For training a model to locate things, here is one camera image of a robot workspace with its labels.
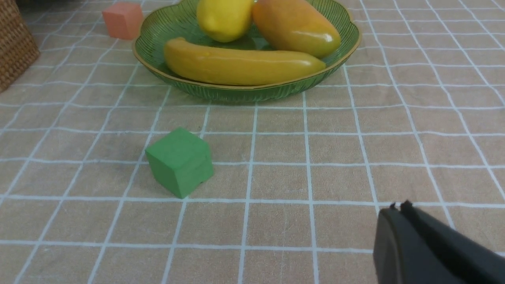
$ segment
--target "lemon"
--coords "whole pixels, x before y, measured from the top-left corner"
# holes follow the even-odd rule
[[[243,37],[252,23],[254,0],[200,0],[196,19],[203,33],[215,41],[232,42]]]

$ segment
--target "table surface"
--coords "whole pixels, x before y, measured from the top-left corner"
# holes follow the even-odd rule
[[[42,53],[0,94],[2,283],[376,283],[377,213],[406,199],[505,256],[504,0],[345,0],[346,65],[242,106],[156,79],[111,4],[23,12]],[[215,163],[184,200],[143,152],[179,126]]]

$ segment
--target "ribbed glass bowl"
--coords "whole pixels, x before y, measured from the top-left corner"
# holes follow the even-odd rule
[[[165,64],[163,46],[169,39],[184,37],[188,42],[232,49],[271,50],[253,25],[249,33],[236,42],[218,43],[207,37],[198,27],[196,5],[198,0],[182,0],[149,14],[141,27],[140,36],[133,42],[135,57],[152,74],[167,84],[190,95],[212,101],[259,102],[280,99],[308,90],[326,79],[344,64],[361,42],[361,31],[352,22],[352,15],[334,0],[307,0],[339,31],[342,44],[338,50],[323,58],[326,69],[297,80],[261,86],[228,86],[201,83],[178,76]]]

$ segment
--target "yellow fruit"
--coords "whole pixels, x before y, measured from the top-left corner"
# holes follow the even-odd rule
[[[254,0],[200,0],[196,19],[200,29],[219,42],[231,42],[250,29]]]
[[[340,47],[337,29],[306,0],[258,0],[252,8],[252,19],[277,50],[324,58]]]
[[[166,42],[167,67],[181,77],[219,85],[258,86],[309,76],[326,68],[300,52],[213,48],[178,37]]]

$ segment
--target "foam block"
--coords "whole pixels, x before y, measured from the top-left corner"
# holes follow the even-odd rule
[[[214,175],[209,144],[181,127],[145,153],[155,180],[181,199]]]
[[[144,20],[140,4],[117,2],[102,11],[110,37],[132,40],[138,37]]]

